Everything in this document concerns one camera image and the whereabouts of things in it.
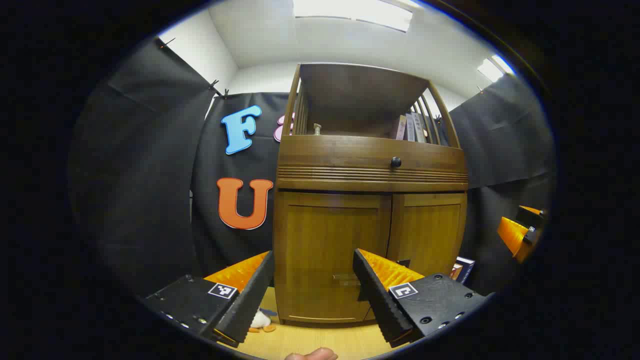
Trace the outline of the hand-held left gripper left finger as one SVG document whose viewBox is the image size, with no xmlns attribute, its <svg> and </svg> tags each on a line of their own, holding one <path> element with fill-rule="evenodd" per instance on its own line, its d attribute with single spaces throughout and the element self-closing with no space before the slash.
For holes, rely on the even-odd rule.
<svg viewBox="0 0 640 360">
<path fill-rule="evenodd" d="M 184 275 L 142 299 L 152 312 L 194 336 L 238 347 L 274 277 L 265 251 L 206 278 Z"/>
</svg>

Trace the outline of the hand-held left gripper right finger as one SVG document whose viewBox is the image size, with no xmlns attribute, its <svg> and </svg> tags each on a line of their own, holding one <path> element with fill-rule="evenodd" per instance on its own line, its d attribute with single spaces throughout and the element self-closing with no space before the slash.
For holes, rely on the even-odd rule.
<svg viewBox="0 0 640 360">
<path fill-rule="evenodd" d="M 490 301 L 445 273 L 421 275 L 359 248 L 354 250 L 352 269 L 360 284 L 359 297 L 368 301 L 391 347 L 441 337 Z"/>
</svg>

